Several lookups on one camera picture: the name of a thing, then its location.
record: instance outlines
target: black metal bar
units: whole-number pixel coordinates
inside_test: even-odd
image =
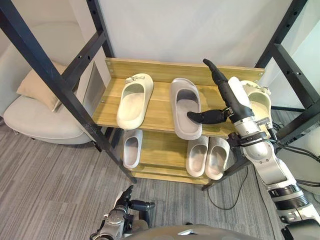
[[[298,112],[298,113],[303,113],[305,111],[304,108],[295,108],[295,107],[286,107],[286,106],[271,106],[271,109],[289,111],[289,112]]]
[[[239,147],[235,147],[233,149],[234,157],[236,158],[236,162],[230,166],[227,170],[224,171],[222,178],[219,180],[210,180],[210,182],[206,185],[204,185],[201,190],[206,191],[207,189],[210,189],[214,185],[221,183],[223,180],[227,179],[228,177],[232,176],[233,174],[239,172],[244,167],[251,164],[251,162],[246,159],[240,152]]]
[[[99,127],[72,90],[68,88],[67,82],[59,74],[10,0],[0,1],[0,27],[45,84],[92,136],[96,144],[106,151],[133,183],[136,183],[137,179],[123,166],[122,160],[117,156],[114,148],[106,141]]]
[[[304,8],[307,0],[293,0],[288,7],[285,15],[282,18],[278,28],[275,30],[272,38],[270,39],[268,45],[266,46],[265,50],[263,51],[261,57],[259,58],[258,62],[256,63],[256,68],[265,68],[272,57],[271,53],[271,46],[273,44],[280,44],[287,33],[289,32],[290,28],[296,21],[297,17],[301,13],[302,9]]]
[[[81,75],[105,41],[106,38],[104,33],[102,31],[97,31],[75,56],[62,74],[62,78],[67,81],[69,89],[72,90],[75,87]]]
[[[86,0],[96,31],[103,31],[105,42],[102,44],[104,54],[107,58],[114,58],[115,54],[109,39],[108,30],[104,22],[104,16],[98,0]]]
[[[108,139],[108,141],[110,140],[111,134],[113,132],[114,128],[113,127],[107,127],[106,131],[104,133],[104,136],[106,137],[106,139]]]
[[[276,133],[276,137],[278,138],[278,140],[285,143],[293,139],[298,134],[311,127],[318,121],[320,121],[320,100],[306,109],[288,125],[281,128]]]
[[[113,138],[112,138],[112,141],[111,141],[111,146],[113,148],[115,148],[118,145],[122,134],[123,134],[123,130],[121,128],[116,128],[115,129],[114,134],[113,134]]]
[[[271,52],[274,60],[306,109],[320,99],[315,88],[281,44],[274,44],[271,47]]]

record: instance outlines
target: slide sandal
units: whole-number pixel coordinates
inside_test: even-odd
[[[124,131],[123,134],[123,166],[134,169],[139,164],[143,132],[140,129]]]
[[[209,149],[206,156],[205,174],[213,179],[219,180],[224,175],[230,145],[221,137],[210,137]]]
[[[154,82],[148,74],[139,73],[125,80],[116,115],[120,128],[132,130],[143,123],[153,90]]]
[[[268,117],[270,119],[270,124],[272,126],[271,119],[271,100],[269,95],[271,94],[269,89],[266,87],[261,87],[253,81],[243,80],[241,81],[245,93],[249,97],[251,102],[252,111],[255,116],[255,120],[264,119]],[[270,134],[265,125],[260,125],[262,131],[264,131],[268,138]]]
[[[186,170],[193,177],[200,177],[205,172],[208,143],[207,136],[188,141]]]
[[[170,101],[176,135],[185,140],[198,139],[202,125],[187,116],[188,112],[201,112],[197,87],[188,79],[175,78],[170,86]]]

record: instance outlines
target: beige cushion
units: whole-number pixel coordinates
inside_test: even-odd
[[[26,96],[18,97],[6,109],[3,119],[17,132],[49,143],[83,144],[91,140],[65,106],[52,112]]]
[[[67,68],[59,63],[52,62],[60,74]],[[35,70],[31,70],[21,82],[17,94],[37,99],[45,104],[52,112],[61,104],[56,95],[50,90]]]

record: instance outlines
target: metal frame leg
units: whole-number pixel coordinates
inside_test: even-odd
[[[207,189],[210,189],[214,185],[221,183],[223,180],[227,179],[228,177],[232,176],[233,174],[239,172],[244,167],[251,164],[251,162],[241,154],[239,147],[235,147],[232,151],[236,158],[235,164],[233,164],[227,170],[224,171],[222,178],[220,178],[219,180],[212,179],[208,184],[204,185],[201,188],[202,191],[206,191]]]

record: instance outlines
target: wooden shelf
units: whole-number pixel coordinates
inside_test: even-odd
[[[118,127],[117,112],[124,85],[124,79],[111,79],[93,115],[93,120],[99,126]],[[217,86],[197,85],[197,88],[200,95],[201,111],[223,109],[226,107],[218,92]],[[144,121],[139,129],[175,133],[169,92],[170,83],[154,82],[153,93],[147,107]],[[229,120],[220,124],[202,126],[202,134],[206,136],[226,137],[231,132],[234,132],[234,126]]]
[[[141,179],[155,179],[155,180],[163,180],[163,181],[171,181],[171,182],[180,182],[180,183],[187,183],[187,184],[201,184],[205,185],[209,183],[208,179],[201,179],[201,178],[189,178],[189,177],[180,177],[180,176],[165,176],[159,174],[148,174],[142,172],[133,172],[132,174],[136,178]]]
[[[210,72],[204,64],[160,63],[118,58],[107,58],[106,62],[112,79],[92,117],[99,126],[118,127],[117,112],[125,78],[136,73],[150,74],[154,82],[145,118],[139,127],[142,130],[175,132],[169,92],[171,81],[177,77],[188,78],[197,84],[201,111],[226,107],[218,87],[214,86]],[[260,68],[222,67],[221,70],[227,76],[242,76],[250,80],[258,80],[263,73],[263,69]],[[202,126],[202,134],[205,136],[225,138],[231,132],[234,132],[234,126],[229,120],[220,124]]]
[[[139,165],[131,169],[135,174],[163,177],[184,183],[208,183],[208,177],[192,177],[186,170],[188,141],[175,134],[144,131]]]
[[[143,131],[143,141],[139,165],[131,169],[137,178],[174,181],[191,184],[207,184],[208,177],[192,177],[186,170],[188,141],[174,133],[174,122],[170,104],[170,85],[175,78],[191,80],[197,87],[201,111],[224,109],[218,87],[214,85],[211,73],[204,64],[166,63],[143,60],[107,58],[106,64],[111,75],[102,99],[93,114],[93,120],[104,127],[118,127],[117,112],[125,79],[138,73],[149,74],[154,89],[139,129]],[[257,81],[264,73],[261,68],[218,66],[227,77]],[[234,132],[230,121],[202,125],[202,135],[227,137]]]

